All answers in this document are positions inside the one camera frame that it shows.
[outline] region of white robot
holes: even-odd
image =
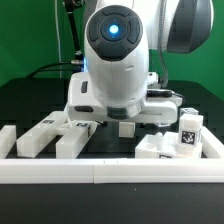
[[[86,69],[72,76],[71,120],[172,124],[182,98],[159,89],[164,76],[149,73],[149,49],[190,53],[209,37],[211,0],[86,1]]]

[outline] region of small white cube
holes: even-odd
[[[199,131],[203,125],[203,116],[184,114],[179,121],[179,129]]]
[[[120,138],[134,138],[135,123],[120,122],[119,123],[119,137]]]
[[[201,141],[201,128],[203,116],[184,114],[179,122],[178,143],[196,147]]]
[[[194,108],[192,107],[189,107],[189,108],[181,108],[180,109],[180,117],[183,115],[183,114],[193,114],[193,115],[198,115],[199,111],[198,110],[195,110]]]

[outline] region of robot eye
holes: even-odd
[[[109,30],[111,34],[117,34],[119,31],[119,27],[117,25],[111,25]]]

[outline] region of black surface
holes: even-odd
[[[10,81],[0,88],[1,127],[16,124],[19,136],[50,112],[63,110],[67,86],[67,80],[57,79]],[[223,142],[224,103],[197,83],[170,81],[168,87],[183,94],[187,99],[183,107],[198,109],[204,124]],[[116,124],[108,123],[97,130],[80,157],[131,157],[141,136],[158,130],[138,124],[134,139],[119,139]],[[40,157],[49,154],[55,155],[53,144]],[[217,224],[224,222],[223,208],[223,184],[0,185],[1,224]]]

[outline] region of white frame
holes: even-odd
[[[224,159],[2,159],[1,184],[224,183]]]

